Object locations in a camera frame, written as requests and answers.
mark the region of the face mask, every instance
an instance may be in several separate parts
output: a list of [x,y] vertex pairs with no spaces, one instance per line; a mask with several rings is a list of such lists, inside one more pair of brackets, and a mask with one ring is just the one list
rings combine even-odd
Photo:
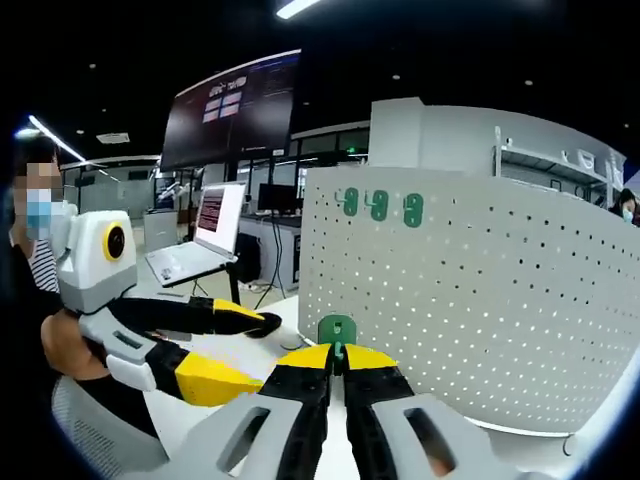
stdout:
[[45,240],[51,232],[51,189],[27,190],[27,237]]
[[626,208],[622,210],[622,218],[624,218],[624,221],[627,223],[633,223],[633,213]]

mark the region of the white desk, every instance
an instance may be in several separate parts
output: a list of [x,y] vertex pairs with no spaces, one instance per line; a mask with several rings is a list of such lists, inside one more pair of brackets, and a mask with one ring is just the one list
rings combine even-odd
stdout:
[[[244,335],[232,337],[198,336],[192,342],[177,342],[183,348],[196,351],[238,368],[260,380],[266,380],[278,358],[288,352],[281,347],[293,348],[302,343],[298,336],[298,297],[291,297],[270,305],[268,311],[282,317],[282,326],[267,338],[251,340]],[[614,388],[609,398],[592,419],[572,440],[572,457],[564,456],[564,439],[524,437],[510,433],[488,431],[494,452],[505,463],[522,470],[537,470],[556,478],[566,478],[599,444],[623,408],[640,372],[640,350]],[[357,479],[358,469],[351,455],[351,444],[346,432],[346,409],[341,381],[334,381],[328,411],[328,435],[315,478],[345,480]],[[145,393],[151,419],[160,442],[169,458],[175,455],[187,433],[200,421],[221,407],[193,407],[162,392]]]

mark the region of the monitor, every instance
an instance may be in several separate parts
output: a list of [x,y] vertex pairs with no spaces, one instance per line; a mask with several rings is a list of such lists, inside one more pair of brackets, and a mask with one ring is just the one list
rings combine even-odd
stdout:
[[244,183],[204,188],[196,218],[196,243],[212,250],[235,252],[244,191]]
[[296,209],[297,204],[296,187],[293,185],[260,185],[258,210],[290,212]]
[[261,58],[179,93],[160,169],[284,155],[299,55],[295,50]]

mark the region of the person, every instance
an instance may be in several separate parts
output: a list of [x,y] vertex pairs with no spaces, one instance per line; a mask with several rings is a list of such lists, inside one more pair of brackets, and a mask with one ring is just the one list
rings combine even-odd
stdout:
[[20,345],[18,351],[30,363],[33,378],[29,382],[36,386],[40,408],[51,410],[56,382],[60,375],[67,375],[111,413],[157,438],[142,393],[110,376],[82,337],[77,316],[62,305],[57,289],[39,288],[34,278],[42,269],[35,263],[38,258],[29,264],[29,246],[47,242],[51,203],[62,199],[56,147],[47,137],[19,141],[13,199],[9,284],[15,311],[21,313],[8,321],[13,340]]
[[636,196],[631,190],[625,188],[620,192],[620,196],[615,205],[609,209],[609,211],[622,219],[627,223],[634,223],[636,209],[638,208]]

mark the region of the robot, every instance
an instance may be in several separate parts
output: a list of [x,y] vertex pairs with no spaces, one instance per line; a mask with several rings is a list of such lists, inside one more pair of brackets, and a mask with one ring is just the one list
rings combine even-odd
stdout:
[[149,335],[165,329],[262,338],[281,319],[221,299],[135,294],[127,214],[78,216],[69,204],[62,210],[52,238],[62,299],[78,314],[83,335],[113,377],[192,405],[225,405],[189,433],[170,462],[121,478],[226,480],[244,457],[236,478],[312,479],[327,437],[332,382],[339,377],[362,479],[550,478],[499,461],[485,432],[433,396],[416,395],[394,360],[355,344],[355,329],[342,317],[330,325],[320,322],[320,344],[281,358],[264,384]]

